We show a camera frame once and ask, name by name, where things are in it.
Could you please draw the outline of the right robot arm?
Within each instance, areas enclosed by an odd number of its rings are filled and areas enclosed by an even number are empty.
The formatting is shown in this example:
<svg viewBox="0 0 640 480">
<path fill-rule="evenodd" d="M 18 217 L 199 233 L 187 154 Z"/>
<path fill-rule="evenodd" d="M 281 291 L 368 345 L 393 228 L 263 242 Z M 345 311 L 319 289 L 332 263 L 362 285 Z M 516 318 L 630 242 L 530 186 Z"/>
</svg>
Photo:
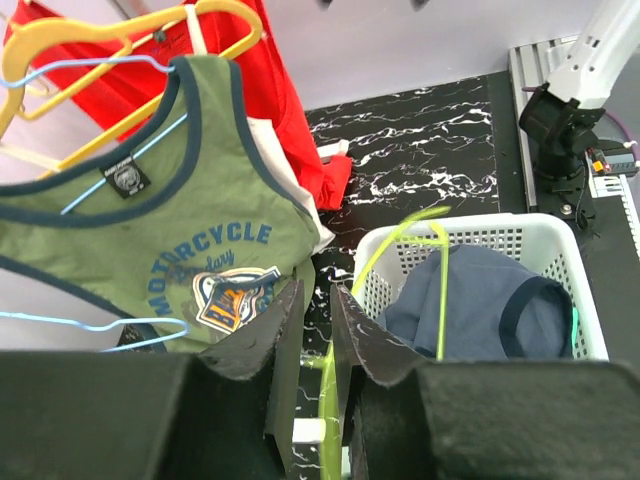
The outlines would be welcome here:
<svg viewBox="0 0 640 480">
<path fill-rule="evenodd" d="M 534 147 L 537 210 L 585 230 L 595 218 L 587 193 L 598 144 L 594 126 L 623 68 L 639 46 L 639 3 L 604 1 L 519 117 Z"/>
</svg>

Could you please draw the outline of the neon green hanger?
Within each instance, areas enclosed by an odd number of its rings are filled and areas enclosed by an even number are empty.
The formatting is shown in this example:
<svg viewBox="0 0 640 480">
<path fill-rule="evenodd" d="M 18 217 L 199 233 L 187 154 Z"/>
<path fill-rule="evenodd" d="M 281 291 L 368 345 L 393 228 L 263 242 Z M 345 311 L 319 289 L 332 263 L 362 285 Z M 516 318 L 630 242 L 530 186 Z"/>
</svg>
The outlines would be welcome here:
<svg viewBox="0 0 640 480">
<path fill-rule="evenodd" d="M 351 293 L 364 300 L 367 313 L 379 314 L 399 296 L 410 270 L 420 260 L 419 253 L 425 253 L 429 246 L 442 251 L 445 264 L 449 263 L 448 237 L 441 225 L 430 227 L 433 237 L 411 236 L 408 231 L 420 221 L 446 215 L 446 206 L 427 208 L 406 217 L 391 228 L 389 234 L 378 244 L 373 235 L 367 234 L 356 250 L 356 269 Z M 304 362 L 306 367 L 320 369 L 321 391 L 318 415 L 324 421 L 324 437 L 319 443 L 319 461 L 323 480 L 342 477 L 342 446 L 339 440 L 338 391 L 334 351 L 312 357 Z"/>
</svg>

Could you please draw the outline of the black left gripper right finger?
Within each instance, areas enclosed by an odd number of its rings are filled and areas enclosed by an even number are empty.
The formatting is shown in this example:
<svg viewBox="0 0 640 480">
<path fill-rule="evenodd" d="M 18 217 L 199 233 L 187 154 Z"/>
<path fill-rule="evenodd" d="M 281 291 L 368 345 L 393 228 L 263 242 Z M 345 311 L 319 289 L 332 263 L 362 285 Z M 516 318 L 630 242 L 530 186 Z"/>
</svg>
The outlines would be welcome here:
<svg viewBox="0 0 640 480">
<path fill-rule="evenodd" d="M 438 362 L 330 294 L 357 479 L 635 479 L 639 379 L 601 361 Z"/>
</svg>

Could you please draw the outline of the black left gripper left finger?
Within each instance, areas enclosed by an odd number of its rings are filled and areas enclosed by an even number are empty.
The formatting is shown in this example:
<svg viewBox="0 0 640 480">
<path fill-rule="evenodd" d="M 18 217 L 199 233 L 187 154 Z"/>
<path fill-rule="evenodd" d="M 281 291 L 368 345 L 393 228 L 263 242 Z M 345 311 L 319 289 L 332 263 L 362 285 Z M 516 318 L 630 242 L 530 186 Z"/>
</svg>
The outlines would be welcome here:
<svg viewBox="0 0 640 480">
<path fill-rule="evenodd" d="M 301 282 L 199 354 L 5 352 L 5 479 L 282 479 L 291 465 Z"/>
</svg>

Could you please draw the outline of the blue-grey tank top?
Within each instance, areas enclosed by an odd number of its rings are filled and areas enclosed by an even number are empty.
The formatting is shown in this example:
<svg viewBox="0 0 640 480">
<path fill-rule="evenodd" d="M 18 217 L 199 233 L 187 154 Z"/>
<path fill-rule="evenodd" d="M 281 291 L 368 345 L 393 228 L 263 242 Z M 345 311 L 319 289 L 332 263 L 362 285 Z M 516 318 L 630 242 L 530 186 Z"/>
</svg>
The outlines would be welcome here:
<svg viewBox="0 0 640 480">
<path fill-rule="evenodd" d="M 444 263 L 431 252 L 406 278 L 377 323 L 426 357 L 435 357 L 446 316 L 447 360 L 570 358 L 573 305 L 565 288 L 487 247 L 456 245 Z"/>
</svg>

